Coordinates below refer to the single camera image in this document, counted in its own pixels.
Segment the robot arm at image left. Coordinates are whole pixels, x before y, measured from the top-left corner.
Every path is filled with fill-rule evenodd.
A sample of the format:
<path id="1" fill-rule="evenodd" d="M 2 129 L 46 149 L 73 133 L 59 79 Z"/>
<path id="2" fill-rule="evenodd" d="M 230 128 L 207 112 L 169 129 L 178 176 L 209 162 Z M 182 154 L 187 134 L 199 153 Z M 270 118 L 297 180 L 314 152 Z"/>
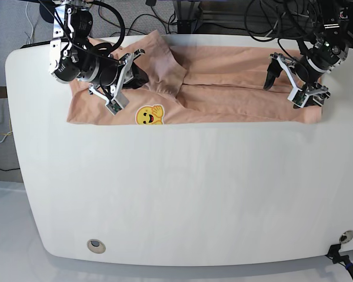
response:
<path id="1" fill-rule="evenodd" d="M 100 1 L 54 1 L 53 6 L 40 1 L 40 5 L 54 19 L 49 43 L 49 73 L 61 83 L 75 79 L 87 82 L 89 94 L 104 100 L 105 107 L 116 115 L 129 103 L 122 90 L 138 89 L 149 81 L 148 75 L 135 64 L 135 60 L 145 54 L 143 49 L 125 53 L 119 59 L 112 55 L 126 34 L 121 14 Z M 90 42 L 93 17 L 89 9 L 93 5 L 108 9 L 116 16 L 120 34 L 115 44 Z"/>

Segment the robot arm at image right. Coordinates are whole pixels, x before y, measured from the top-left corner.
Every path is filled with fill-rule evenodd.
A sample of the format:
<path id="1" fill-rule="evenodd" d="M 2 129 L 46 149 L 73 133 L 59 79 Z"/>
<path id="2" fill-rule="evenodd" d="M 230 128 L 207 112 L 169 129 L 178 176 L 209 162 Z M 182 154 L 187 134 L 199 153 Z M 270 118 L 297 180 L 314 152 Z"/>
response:
<path id="1" fill-rule="evenodd" d="M 344 28 L 340 25 L 341 5 L 339 1 L 310 1 L 314 13 L 312 30 L 305 32 L 291 13 L 288 2 L 282 4 L 286 16 L 298 31 L 295 40 L 301 57 L 271 54 L 264 90 L 270 90 L 276 78 L 285 72 L 292 85 L 288 100 L 295 109 L 321 107 L 331 94 L 319 79 L 341 65 L 348 56 L 349 43 L 344 39 Z"/>

